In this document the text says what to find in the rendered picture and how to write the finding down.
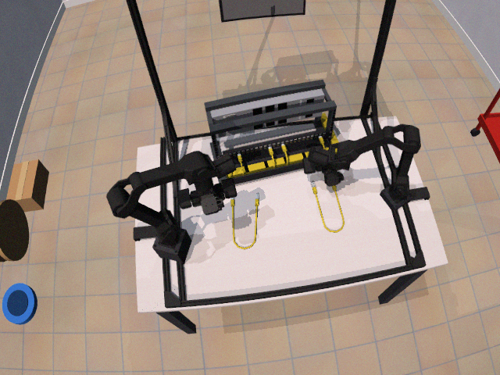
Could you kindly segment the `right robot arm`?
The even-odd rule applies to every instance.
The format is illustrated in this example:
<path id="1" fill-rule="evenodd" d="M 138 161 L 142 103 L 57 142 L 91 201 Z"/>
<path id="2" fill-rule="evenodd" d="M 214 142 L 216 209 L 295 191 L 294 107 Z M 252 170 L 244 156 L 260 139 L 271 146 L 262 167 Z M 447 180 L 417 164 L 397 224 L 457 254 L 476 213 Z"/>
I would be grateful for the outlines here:
<path id="1" fill-rule="evenodd" d="M 181 179 L 185 179 L 189 185 L 194 184 L 198 190 L 206 190 L 213 183 L 212 177 L 217 176 L 219 180 L 236 170 L 229 153 L 214 161 L 208 156 L 200 151 L 194 151 L 184 155 L 177 162 L 143 172 L 134 172 L 127 179 L 118 180 L 106 195 L 112 214 L 123 219 L 131 216 L 152 225 L 159 239 L 159 245 L 175 247 L 180 234 L 176 231 L 178 225 L 171 211 L 163 209 L 157 212 L 138 200 L 149 188 Z M 124 189 L 129 184 L 133 188 L 130 195 Z M 208 194 L 198 194 L 204 214 L 210 215 L 222 210 L 223 199 L 217 196 L 214 190 Z"/>

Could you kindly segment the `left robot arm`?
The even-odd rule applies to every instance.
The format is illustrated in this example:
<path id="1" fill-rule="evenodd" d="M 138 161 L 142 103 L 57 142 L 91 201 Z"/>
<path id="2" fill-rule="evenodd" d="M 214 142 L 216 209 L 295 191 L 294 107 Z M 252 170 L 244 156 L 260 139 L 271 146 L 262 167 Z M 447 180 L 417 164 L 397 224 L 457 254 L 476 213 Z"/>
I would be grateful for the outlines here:
<path id="1" fill-rule="evenodd" d="M 395 133 L 400 131 L 405 136 L 404 142 L 394 136 Z M 328 187 L 331 187 L 340 184 L 344 180 L 343 174 L 338 172 L 338 170 L 349 170 L 350 164 L 356 161 L 361 154 L 385 144 L 394 145 L 396 148 L 402 150 L 398 167 L 393 168 L 394 183 L 393 170 L 391 171 L 391 186 L 393 188 L 388 192 L 395 203 L 399 203 L 409 195 L 409 168 L 414 154 L 421 148 L 420 130 L 417 127 L 407 124 L 399 124 L 395 127 L 385 126 L 382 130 L 362 137 L 359 140 L 347 140 L 332 144 L 328 150 L 312 146 L 309 150 L 308 161 L 321 166 L 327 165 L 332 170 L 332 172 L 322 170 L 324 183 Z M 337 154 L 335 155 L 336 148 Z"/>

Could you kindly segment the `black rack frame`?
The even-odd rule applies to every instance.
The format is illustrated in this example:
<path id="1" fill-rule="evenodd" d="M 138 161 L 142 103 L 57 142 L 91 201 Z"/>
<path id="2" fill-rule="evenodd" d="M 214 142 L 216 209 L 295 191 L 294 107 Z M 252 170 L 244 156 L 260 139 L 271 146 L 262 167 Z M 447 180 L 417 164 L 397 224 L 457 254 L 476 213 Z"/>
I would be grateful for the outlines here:
<path id="1" fill-rule="evenodd" d="M 235 165 L 240 163 L 237 154 L 241 153 L 245 153 L 241 154 L 242 163 L 271 156 L 268 147 L 272 146 L 276 146 L 272 148 L 273 155 L 283 154 L 282 147 L 277 146 L 282 145 L 282 143 L 285 145 L 287 152 L 321 145 L 318 135 L 326 135 L 322 137 L 324 145 L 327 139 L 330 143 L 337 105 L 335 101 L 331 100 L 325 87 L 323 80 L 315 80 L 204 102 L 212 138 L 210 147 L 213 160 L 222 156 L 217 138 L 314 117 L 315 120 L 312 122 L 316 130 L 320 130 L 324 129 L 320 121 L 322 113 L 326 111 L 329 111 L 329 113 L 326 131 L 323 133 L 247 148 L 231 152 L 229 155 L 232 155 L 231 158 Z M 306 140 L 308 138 L 309 140 Z M 297 142 L 294 143 L 294 141 Z M 286 143 L 290 142 L 293 143 L 286 145 Z M 267 149 L 264 149 L 264 147 Z M 255 152 L 254 149 L 258 151 Z"/>

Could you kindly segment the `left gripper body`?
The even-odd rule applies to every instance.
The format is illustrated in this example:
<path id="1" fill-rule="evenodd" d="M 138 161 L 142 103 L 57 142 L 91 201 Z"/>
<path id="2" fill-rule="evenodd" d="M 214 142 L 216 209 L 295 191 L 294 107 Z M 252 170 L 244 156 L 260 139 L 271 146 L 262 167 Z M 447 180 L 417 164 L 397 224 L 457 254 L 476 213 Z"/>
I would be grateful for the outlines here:
<path id="1" fill-rule="evenodd" d="M 331 171 L 331 169 L 329 169 L 327 165 L 326 166 L 320 166 L 320 165 L 317 165 L 315 163 L 309 162 L 308 161 L 308 157 L 307 158 L 303 158 L 302 159 L 302 163 L 303 163 L 303 168 L 304 168 L 304 173 L 305 174 L 315 173 L 316 169 L 317 170 Z"/>

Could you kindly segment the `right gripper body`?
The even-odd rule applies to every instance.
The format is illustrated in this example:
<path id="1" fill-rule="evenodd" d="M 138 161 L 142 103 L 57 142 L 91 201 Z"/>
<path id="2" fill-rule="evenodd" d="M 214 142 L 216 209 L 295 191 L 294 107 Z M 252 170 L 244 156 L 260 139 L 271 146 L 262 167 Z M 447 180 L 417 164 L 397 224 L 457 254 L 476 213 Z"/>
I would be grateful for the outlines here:
<path id="1" fill-rule="evenodd" d="M 225 195 L 225 198 L 234 198 L 238 195 L 237 191 L 236 191 L 235 184 L 234 184 L 234 179 L 228 178 L 228 179 L 221 180 L 221 181 L 222 181 L 222 183 L 218 183 L 218 184 L 212 183 L 211 187 L 206 189 L 206 190 L 198 190 L 196 188 L 196 191 L 194 194 L 189 193 L 189 188 L 179 190 L 177 192 L 177 196 L 178 196 L 180 208 L 181 209 L 188 209 L 188 208 L 192 207 L 192 204 L 195 205 L 195 204 L 200 203 L 200 201 L 198 199 L 198 194 L 201 194 L 201 193 L 208 194 L 209 191 L 212 191 L 212 190 L 216 191 L 216 193 L 219 197 Z"/>

